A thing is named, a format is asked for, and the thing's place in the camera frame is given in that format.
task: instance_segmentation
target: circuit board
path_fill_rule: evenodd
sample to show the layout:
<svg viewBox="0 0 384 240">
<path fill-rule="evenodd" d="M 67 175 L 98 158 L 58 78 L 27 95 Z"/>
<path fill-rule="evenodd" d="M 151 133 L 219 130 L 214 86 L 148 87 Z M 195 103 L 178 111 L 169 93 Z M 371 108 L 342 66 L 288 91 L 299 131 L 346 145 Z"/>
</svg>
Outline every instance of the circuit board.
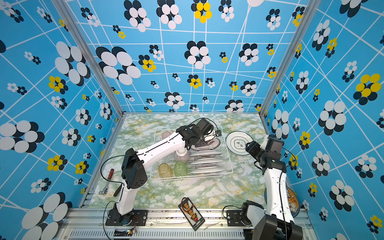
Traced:
<svg viewBox="0 0 384 240">
<path fill-rule="evenodd" d="M 179 204 L 181 212 L 184 214 L 185 218 L 188 219 L 189 224 L 192 226 L 193 230 L 197 230 L 204 222 L 205 219 L 196 209 L 195 205 L 189 200 L 189 198 L 184 199 Z"/>
</svg>

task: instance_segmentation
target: cable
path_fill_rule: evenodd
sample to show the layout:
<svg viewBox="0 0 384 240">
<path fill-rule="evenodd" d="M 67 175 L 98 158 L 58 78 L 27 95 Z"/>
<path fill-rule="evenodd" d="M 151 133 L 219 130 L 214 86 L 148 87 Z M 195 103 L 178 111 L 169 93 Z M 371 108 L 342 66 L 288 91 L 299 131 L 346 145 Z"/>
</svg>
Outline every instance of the cable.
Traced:
<svg viewBox="0 0 384 240">
<path fill-rule="evenodd" d="M 224 216 L 224 209 L 225 209 L 226 207 L 236 207 L 236 206 L 233 206 L 233 205 L 227 205 L 227 206 L 223 207 L 223 210 L 222 210 L 221 214 L 223 215 L 223 218 L 225 218 L 225 219 L 227 219 L 227 218 Z"/>
<path fill-rule="evenodd" d="M 281 176 L 283 175 L 283 171 L 280 173 L 280 178 L 279 178 L 279 194 L 280 194 L 280 203 L 281 203 L 281 210 L 283 214 L 283 220 L 284 220 L 284 226 L 285 226 L 285 240 L 287 240 L 287 225 L 285 222 L 285 216 L 284 216 L 284 208 L 283 208 L 283 199 L 281 198 Z"/>
<path fill-rule="evenodd" d="M 295 156 L 293 153 L 291 153 L 288 149 L 283 148 L 283 147 L 281 147 L 281 148 L 287 150 L 290 154 L 292 154 L 292 156 L 293 156 L 294 158 L 296 158 L 296 156 Z"/>
</svg>

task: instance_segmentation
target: dish rack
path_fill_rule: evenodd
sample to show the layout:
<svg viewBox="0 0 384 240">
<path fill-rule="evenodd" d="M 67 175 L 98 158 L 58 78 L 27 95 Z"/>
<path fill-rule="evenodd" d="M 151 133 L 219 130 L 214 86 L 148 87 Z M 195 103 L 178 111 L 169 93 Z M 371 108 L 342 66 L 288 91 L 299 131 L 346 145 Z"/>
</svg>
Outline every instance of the dish rack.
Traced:
<svg viewBox="0 0 384 240">
<path fill-rule="evenodd" d="M 221 177 L 221 176 L 224 176 L 226 174 L 233 173 L 232 163 L 231 163 L 231 159 L 229 157 L 229 151 L 228 151 L 227 145 L 225 143 L 223 128 L 221 126 L 218 126 L 218 129 L 221 130 L 222 135 L 217 137 L 220 140 L 220 145 L 217 148 L 215 148 L 215 151 L 221 152 L 222 153 L 221 155 L 204 156 L 204 157 L 191 157 L 187 162 L 184 162 L 187 166 L 187 171 L 188 171 L 187 176 L 161 178 L 159 175 L 159 172 L 158 172 L 158 167 L 163 163 L 168 164 L 171 167 L 172 171 L 174 172 L 174 166 L 175 166 L 175 163 L 177 161 L 175 160 L 174 152 L 173 152 L 173 153 L 165 156 L 164 158 L 160 159 L 159 161 L 157 161 L 156 163 L 154 163 L 151 166 L 150 179 L 160 179 L 163 181 L 181 180 L 181 179 L 203 178 L 203 177 Z M 154 137 L 154 143 L 162 140 L 161 137 L 162 137 L 162 134 L 164 132 L 175 132 L 175 131 L 176 131 L 176 129 L 156 130 L 155 131 L 155 137 Z M 191 149 L 190 152 L 191 152 L 191 154 L 193 154 L 193 153 L 197 153 L 198 151 L 194 151 Z M 223 160 L 223 162 L 190 165 L 195 160 L 206 159 L 206 158 L 210 158 L 210 157 L 219 158 L 219 159 Z M 214 167 L 214 166 L 221 167 L 224 169 L 224 171 L 208 172 L 208 173 L 200 173 L 200 174 L 191 174 L 190 173 L 192 170 L 197 169 L 199 167 Z"/>
</svg>

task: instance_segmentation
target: blue wall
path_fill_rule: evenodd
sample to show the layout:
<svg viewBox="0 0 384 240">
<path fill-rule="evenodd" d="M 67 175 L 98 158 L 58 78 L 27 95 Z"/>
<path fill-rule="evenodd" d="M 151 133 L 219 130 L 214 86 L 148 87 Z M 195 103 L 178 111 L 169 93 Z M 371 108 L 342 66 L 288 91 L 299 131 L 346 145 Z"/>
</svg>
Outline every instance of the blue wall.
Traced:
<svg viewBox="0 0 384 240">
<path fill-rule="evenodd" d="M 118 116 L 50 1 L 0 7 L 0 238 L 54 237 Z"/>
<path fill-rule="evenodd" d="M 265 121 L 318 238 L 383 239 L 384 4 L 343 2 L 320 3 Z"/>
<path fill-rule="evenodd" d="M 194 2 L 67 2 L 125 111 L 255 112 L 275 76 L 267 70 L 278 71 L 308 0 Z M 127 65 L 108 58 L 118 48 Z"/>
</svg>

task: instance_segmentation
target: marble tabletop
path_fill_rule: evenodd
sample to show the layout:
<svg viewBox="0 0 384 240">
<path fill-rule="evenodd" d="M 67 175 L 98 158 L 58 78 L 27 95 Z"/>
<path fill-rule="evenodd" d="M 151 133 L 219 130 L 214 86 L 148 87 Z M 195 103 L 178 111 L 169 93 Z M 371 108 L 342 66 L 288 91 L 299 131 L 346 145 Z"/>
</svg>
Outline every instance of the marble tabletop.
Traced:
<svg viewBox="0 0 384 240">
<path fill-rule="evenodd" d="M 198 118 L 209 118 L 223 129 L 223 136 L 234 131 L 249 134 L 253 140 L 261 143 L 265 131 L 258 114 L 127 114 L 122 129 L 111 152 L 111 157 L 124 155 L 133 148 L 135 150 L 148 147 L 154 143 L 155 130 L 177 129 Z M 150 179 L 139 189 L 134 201 L 135 208 L 177 208 L 183 197 L 189 197 L 198 208 L 222 208 L 226 205 L 241 207 L 246 200 L 260 203 L 264 201 L 265 182 L 261 170 L 257 169 L 250 155 L 239 156 L 229 152 L 233 173 L 222 177 L 194 178 L 185 180 L 163 181 Z M 112 180 L 122 181 L 121 164 L 123 157 L 109 160 L 103 171 L 108 176 L 109 170 L 114 169 Z M 118 183 L 111 182 L 108 193 L 99 195 L 106 181 L 100 176 L 98 185 L 92 197 L 90 208 L 105 208 L 111 201 L 119 201 L 120 195 L 113 197 Z"/>
</svg>

